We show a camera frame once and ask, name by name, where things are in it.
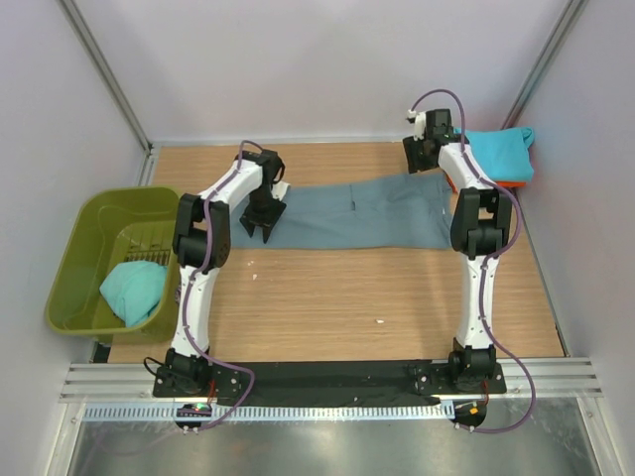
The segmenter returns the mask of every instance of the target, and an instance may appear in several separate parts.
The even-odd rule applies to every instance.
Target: metal pole
[[[513,127],[516,125],[529,100],[534,95],[534,92],[540,84],[540,81],[547,73],[549,66],[554,61],[554,58],[558,54],[561,46],[564,44],[565,39],[571,32],[573,25],[575,25],[575,21],[582,13],[582,10],[587,3],[588,0],[569,1],[567,6],[565,7],[565,10],[558,19],[558,22],[554,26],[554,29],[550,33],[547,42],[543,46],[543,49],[540,51],[536,62],[529,71],[529,74],[525,79],[520,92],[516,96],[514,105],[507,114],[507,117],[505,118],[501,129],[507,129],[508,127]]]
[[[92,60],[92,63],[97,69],[97,72],[99,72],[99,75],[103,79],[106,87],[108,88],[108,91],[110,91],[112,98],[119,107],[119,110],[123,114],[123,117],[128,123],[128,126],[130,126],[132,133],[135,135],[137,141],[139,141],[139,144],[146,152],[146,155],[149,155],[151,149],[150,141],[148,140],[143,127],[141,127],[141,123],[139,122],[139,119],[137,119],[132,106],[126,98],[126,95],[121,89],[117,78],[112,72],[112,69],[110,69],[108,61],[106,61],[101,48],[97,44],[96,39],[94,39],[94,37],[92,36],[92,33],[90,32],[86,21],[81,15],[81,12],[77,8],[77,5],[75,4],[74,0],[58,0],[58,3],[66,14],[66,17],[68,18],[68,21],[70,22],[72,28],[77,33],[79,41],[86,49],[88,56]]]

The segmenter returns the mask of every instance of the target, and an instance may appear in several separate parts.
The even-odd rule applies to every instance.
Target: white wall
[[[227,142],[402,137],[435,87],[496,129],[567,2],[77,3],[151,140]]]
[[[88,341],[61,338],[44,307],[81,204],[134,184],[143,153],[53,0],[0,14],[0,472],[43,474],[56,401]]]
[[[556,315],[635,450],[635,2],[589,2],[522,124],[536,128],[523,209]]]

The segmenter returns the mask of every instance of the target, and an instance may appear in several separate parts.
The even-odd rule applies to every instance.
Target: stainless steel surface
[[[601,473],[611,476],[627,474],[606,415],[606,400],[577,399],[577,403]]]
[[[130,404],[88,404],[82,421],[190,421],[191,416],[178,416],[183,403],[135,402]],[[211,415],[201,421],[211,421],[223,416],[230,407],[213,406]],[[284,407],[239,407],[227,422],[263,421],[380,421],[401,419],[452,419],[452,401],[429,407],[365,408],[343,407],[336,409],[300,409]]]
[[[526,400],[490,403],[487,426],[517,420]],[[174,435],[173,423],[83,423],[69,475],[599,475],[576,399],[539,400],[532,419],[504,435],[450,422],[228,424]],[[112,450],[141,452],[118,457]]]
[[[84,48],[86,49],[86,52],[90,56],[90,59],[92,60],[92,63],[95,66],[95,69],[97,70],[101,78],[103,79],[106,87],[108,88],[108,90],[110,91],[110,94],[112,95],[112,98],[114,99],[115,103],[119,107],[119,110],[123,114],[123,117],[128,123],[128,126],[130,126],[132,133],[137,138],[137,141],[139,141],[139,144],[141,144],[141,147],[143,148],[143,150],[146,151],[146,154],[149,154],[150,141],[148,140],[148,137],[146,136],[146,133],[144,132],[143,127],[141,126],[141,123],[137,119],[137,116],[135,115],[135,112],[133,111],[132,106],[128,102],[126,95],[121,89],[121,86],[119,85],[119,82],[117,81],[117,78],[115,77],[114,73],[112,72],[112,69],[108,65],[108,61],[106,60],[103,52],[101,51],[101,48],[97,44],[96,39],[94,39],[92,33],[90,32],[90,28],[88,28],[86,21],[84,20],[83,16],[81,15],[81,12],[77,8],[75,1],[74,0],[58,0],[58,2],[60,3],[63,11],[65,12],[66,17],[68,18],[68,21],[72,25],[72,28],[77,33],[77,37],[79,38]]]
[[[601,390],[595,372],[586,358],[523,359],[531,372],[539,398],[599,397]],[[526,399],[527,379],[509,359],[500,359],[508,392],[492,395],[496,399]],[[154,377],[138,364],[73,364],[66,375],[60,395],[70,402],[149,402],[154,401]],[[444,396],[456,400],[458,396]],[[480,396],[460,396],[479,398]]]
[[[83,404],[65,406],[47,476],[62,476],[68,472],[77,438],[79,437],[83,411]]]
[[[560,47],[565,42],[567,35],[571,31],[575,21],[582,13],[584,6],[588,0],[570,0],[559,20],[556,22],[547,42],[540,51],[536,62],[530,69],[529,75],[525,79],[523,86],[514,100],[512,108],[507,113],[507,117],[501,126],[501,129],[513,127],[516,125],[518,118],[523,113],[525,106],[534,94],[534,91],[540,84],[541,79],[552,64]]]

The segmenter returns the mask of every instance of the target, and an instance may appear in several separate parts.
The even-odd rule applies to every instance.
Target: gray pants
[[[287,209],[264,245],[231,216],[237,248],[448,248],[450,188],[443,174],[398,175],[338,185],[290,187]]]

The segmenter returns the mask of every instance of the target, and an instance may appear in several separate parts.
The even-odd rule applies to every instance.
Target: metal floor
[[[526,399],[491,401],[484,426],[505,426]],[[84,422],[73,476],[373,476],[601,474],[577,399],[538,399],[532,418],[502,435],[469,434],[446,420],[235,423],[200,435],[170,436],[173,422]]]

